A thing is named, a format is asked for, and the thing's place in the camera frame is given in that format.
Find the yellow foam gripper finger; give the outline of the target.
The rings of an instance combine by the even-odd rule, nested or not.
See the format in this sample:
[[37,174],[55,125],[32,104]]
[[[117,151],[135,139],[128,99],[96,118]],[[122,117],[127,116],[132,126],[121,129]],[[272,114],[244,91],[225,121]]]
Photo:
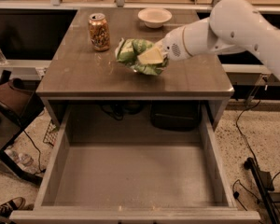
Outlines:
[[147,49],[138,55],[137,59],[141,64],[155,64],[163,62],[163,56],[161,50],[158,47]]

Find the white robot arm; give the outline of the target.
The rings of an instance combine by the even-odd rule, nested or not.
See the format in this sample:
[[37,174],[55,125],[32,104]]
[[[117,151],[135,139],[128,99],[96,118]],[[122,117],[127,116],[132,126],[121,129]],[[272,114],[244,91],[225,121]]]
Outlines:
[[280,29],[271,25],[246,0],[221,0],[210,16],[175,28],[152,48],[137,56],[143,64],[165,59],[186,60],[195,55],[253,54],[280,81]]

